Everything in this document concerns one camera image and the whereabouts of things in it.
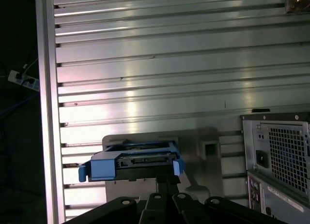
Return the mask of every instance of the power supply fan grill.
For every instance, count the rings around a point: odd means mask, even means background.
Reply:
[[[305,193],[308,175],[300,131],[271,128],[269,143],[273,176]]]

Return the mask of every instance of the computer tower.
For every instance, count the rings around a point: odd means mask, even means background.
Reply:
[[[241,116],[251,209],[310,223],[310,113]]]

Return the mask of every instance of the white label sticker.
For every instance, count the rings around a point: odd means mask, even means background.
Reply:
[[[268,190],[270,192],[272,192],[274,195],[276,195],[277,197],[281,198],[283,201],[286,201],[291,206],[293,206],[296,209],[298,209],[299,211],[304,212],[304,208],[302,208],[299,204],[297,204],[296,202],[292,201],[288,197],[284,196],[283,194],[279,193],[278,191],[274,190],[273,188],[268,187]]]

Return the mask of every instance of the electrical cable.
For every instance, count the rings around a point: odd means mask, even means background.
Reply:
[[[25,63],[22,70],[20,70],[20,72],[16,74],[16,78],[21,80],[23,78],[23,75],[28,71],[29,68],[31,68],[38,61],[38,59],[39,58],[37,58],[35,61],[33,61],[29,66],[27,63]]]
[[[28,67],[28,64],[29,64],[30,59],[31,59],[31,55],[32,55],[32,53],[35,51],[36,46],[37,46],[37,42],[35,41],[35,42],[34,42],[34,45],[32,46],[31,51],[29,52],[29,54],[28,54],[28,56],[27,56],[27,59],[26,59],[26,61],[25,61],[25,64],[24,64],[22,70],[20,71],[20,73],[23,74],[23,73],[24,73],[23,71]]]
[[[37,94],[35,94],[35,95],[33,95],[33,96],[31,96],[31,97],[29,97],[29,98],[23,100],[23,101],[21,101],[21,102],[15,104],[15,105],[13,105],[13,106],[11,106],[11,107],[9,107],[9,108],[3,110],[3,111],[0,113],[0,116],[4,115],[5,113],[7,113],[8,111],[10,111],[10,110],[12,110],[12,109],[14,109],[14,108],[20,107],[21,105],[23,105],[23,104],[26,103],[27,101],[31,100],[32,98],[37,97],[38,95],[39,95],[39,94],[37,93]]]
[[[23,74],[26,74],[26,72],[28,71],[28,69],[31,68],[31,66],[33,66],[38,60],[39,60],[39,58],[37,58],[34,62],[32,62],[32,63],[26,68],[26,70],[24,71]]]

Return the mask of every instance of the power strip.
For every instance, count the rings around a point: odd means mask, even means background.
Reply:
[[[28,75],[23,75],[21,80],[16,78],[16,74],[18,74],[19,72],[12,70],[9,74],[8,77],[8,81],[13,82],[15,84],[21,85],[23,83],[23,81],[27,80],[27,79],[34,79],[34,83],[30,84],[29,82],[25,82],[23,84],[23,87],[29,88],[31,90],[35,90],[35,91],[40,91],[40,83],[39,80],[28,76]]]

